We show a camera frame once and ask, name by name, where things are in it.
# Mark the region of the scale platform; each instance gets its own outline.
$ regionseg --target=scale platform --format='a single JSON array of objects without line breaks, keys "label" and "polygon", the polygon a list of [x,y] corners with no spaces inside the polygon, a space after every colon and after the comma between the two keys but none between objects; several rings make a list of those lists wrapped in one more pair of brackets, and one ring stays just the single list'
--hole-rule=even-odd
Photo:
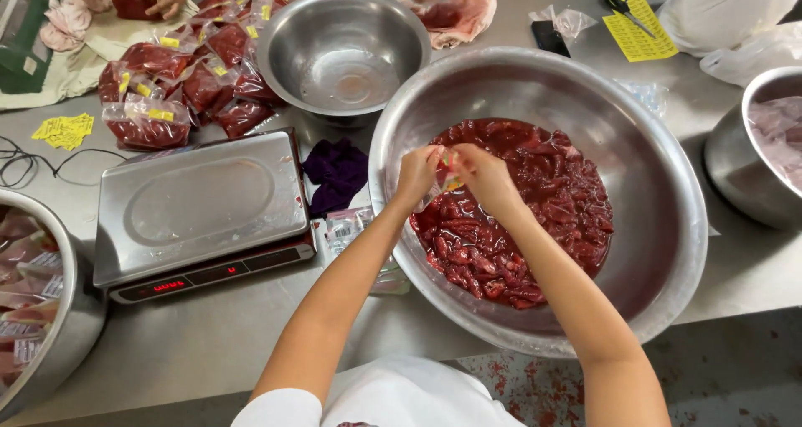
[{"label": "scale platform", "polygon": [[135,303],[315,256],[291,128],[139,155],[100,182],[96,287]]}]

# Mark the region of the black cable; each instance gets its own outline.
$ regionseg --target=black cable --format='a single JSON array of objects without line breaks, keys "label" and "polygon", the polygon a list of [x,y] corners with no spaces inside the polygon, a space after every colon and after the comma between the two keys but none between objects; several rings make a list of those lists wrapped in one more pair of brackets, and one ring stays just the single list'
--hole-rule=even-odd
[{"label": "black cable", "polygon": [[[2,188],[13,188],[14,186],[22,183],[23,180],[25,179],[25,177],[28,176],[28,173],[31,171],[31,169],[36,164],[36,158],[37,157],[40,160],[42,160],[42,162],[44,162],[47,165],[47,167],[50,167],[50,170],[53,172],[53,177],[54,178],[58,176],[58,172],[61,171],[61,167],[63,167],[67,162],[69,162],[76,155],[79,155],[79,154],[81,154],[83,152],[106,153],[106,154],[115,155],[115,156],[117,156],[119,158],[122,158],[123,160],[127,159],[127,157],[125,157],[124,155],[121,155],[121,154],[118,154],[118,153],[115,153],[115,152],[110,152],[108,150],[101,150],[101,149],[98,149],[98,148],[86,148],[86,149],[81,150],[81,151],[75,153],[74,155],[71,155],[70,157],[66,158],[59,166],[53,167],[53,165],[50,163],[50,161],[48,161],[47,158],[45,158],[44,156],[25,152],[25,151],[23,151],[22,148],[19,147],[19,145],[15,144],[15,142],[13,140],[8,139],[6,137],[3,137],[2,135],[0,135],[0,139],[5,140],[9,144],[11,144],[11,146],[14,147],[13,150],[0,150],[0,153],[5,153],[3,155],[0,155],[0,160],[7,160],[5,162],[5,164],[3,164],[2,167],[0,167],[0,187],[2,187]],[[18,160],[28,160],[28,168],[25,169],[25,172],[23,172],[23,175],[20,176],[18,180],[16,180],[13,183],[8,183],[5,180],[5,170],[10,165],[14,164]]]}]

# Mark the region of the yellow sticker sheet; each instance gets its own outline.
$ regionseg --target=yellow sticker sheet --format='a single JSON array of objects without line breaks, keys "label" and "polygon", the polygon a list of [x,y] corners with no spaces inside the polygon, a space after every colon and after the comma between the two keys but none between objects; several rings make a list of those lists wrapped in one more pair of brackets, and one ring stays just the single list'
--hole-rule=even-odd
[{"label": "yellow sticker sheet", "polygon": [[45,120],[31,136],[44,140],[53,148],[62,147],[72,151],[80,146],[84,137],[92,133],[95,117],[81,114],[77,117],[57,117]]},{"label": "yellow sticker sheet", "polygon": [[655,35],[655,38],[649,37],[649,34],[621,13],[614,12],[614,15],[601,17],[628,61],[642,62],[669,58],[679,52],[671,37],[660,25],[647,0],[628,0],[627,3],[632,15]]}]

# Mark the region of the stainless steel table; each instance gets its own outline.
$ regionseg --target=stainless steel table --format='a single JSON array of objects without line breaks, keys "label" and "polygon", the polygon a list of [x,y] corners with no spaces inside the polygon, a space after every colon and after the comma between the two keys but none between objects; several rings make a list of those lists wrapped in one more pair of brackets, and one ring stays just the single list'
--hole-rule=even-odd
[{"label": "stainless steel table", "polygon": [[[601,20],[597,0],[498,0],[491,27],[474,43],[454,51],[481,46],[535,47],[527,12],[570,7]],[[661,4],[665,0],[650,0]],[[638,82],[658,82],[670,89],[665,122],[699,168],[706,191],[711,238],[702,283],[678,323],[728,315],[786,308],[802,303],[802,239],[773,231],[743,218],[713,193],[700,170],[704,136],[739,101],[741,90],[717,81],[698,69],[698,60],[680,54],[666,60],[627,63],[603,24],[584,31],[569,43],[573,57],[606,76]],[[95,132],[82,147],[114,148],[114,137],[99,121],[95,94],[67,100],[57,106],[0,116],[0,135],[17,141],[29,153],[45,155],[55,163],[69,153],[29,140],[43,120],[58,115],[95,115]],[[321,138],[337,139],[342,131],[321,130],[306,124],[298,112],[285,112],[263,129],[293,125],[302,153]],[[348,132],[367,151],[372,131]],[[216,127],[202,140],[220,138]],[[51,207],[66,227],[91,249],[95,237],[100,174],[119,159],[85,153],[54,179],[40,167],[20,189]],[[366,191],[355,206],[367,204]],[[135,409],[250,390],[284,324],[306,290],[322,272],[321,258],[264,275],[243,278],[149,304],[113,307],[105,332],[84,364],[47,402],[3,424],[32,424]],[[365,304],[346,345],[340,369],[347,369],[391,353],[453,359],[492,351],[493,348],[458,328],[414,290],[405,296],[371,297]]]}]

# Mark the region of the empty metal bowl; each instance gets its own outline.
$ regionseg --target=empty metal bowl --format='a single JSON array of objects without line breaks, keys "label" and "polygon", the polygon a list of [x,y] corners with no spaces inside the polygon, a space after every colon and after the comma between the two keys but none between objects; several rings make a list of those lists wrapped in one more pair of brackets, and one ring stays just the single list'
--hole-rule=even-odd
[{"label": "empty metal bowl", "polygon": [[[615,226],[596,284],[638,340],[665,330],[702,275],[702,191],[665,125],[617,83],[580,63],[555,53],[492,47],[453,54],[416,73],[376,125],[368,165],[374,210],[396,193],[405,153],[463,119],[484,117],[561,129],[596,163]],[[408,222],[393,256],[437,309],[478,337],[529,355],[575,356],[551,308],[516,310],[474,299],[429,265]]]},{"label": "empty metal bowl", "polygon": [[395,0],[297,0],[267,22],[257,60],[288,103],[350,126],[381,111],[430,57],[423,23]]},{"label": "empty metal bowl", "polygon": [[802,230],[802,191],[766,160],[749,125],[749,106],[802,96],[802,66],[769,70],[753,80],[740,104],[718,121],[705,142],[713,184],[749,217],[778,229]]}]

